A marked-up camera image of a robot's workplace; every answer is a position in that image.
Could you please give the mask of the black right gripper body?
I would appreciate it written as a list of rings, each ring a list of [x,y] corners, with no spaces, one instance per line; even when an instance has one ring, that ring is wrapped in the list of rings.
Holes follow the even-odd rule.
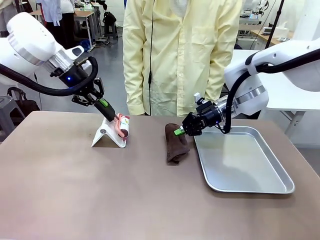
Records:
[[[203,129],[219,125],[223,120],[217,105],[211,101],[206,101],[205,103],[198,105],[196,112],[197,116],[200,117]]]

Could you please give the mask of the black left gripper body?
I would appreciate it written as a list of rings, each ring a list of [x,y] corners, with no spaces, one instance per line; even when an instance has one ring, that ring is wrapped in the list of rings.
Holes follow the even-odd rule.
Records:
[[[73,65],[58,77],[67,87],[75,90],[74,94],[82,95],[87,86],[94,80],[94,72],[88,74],[81,65]]]

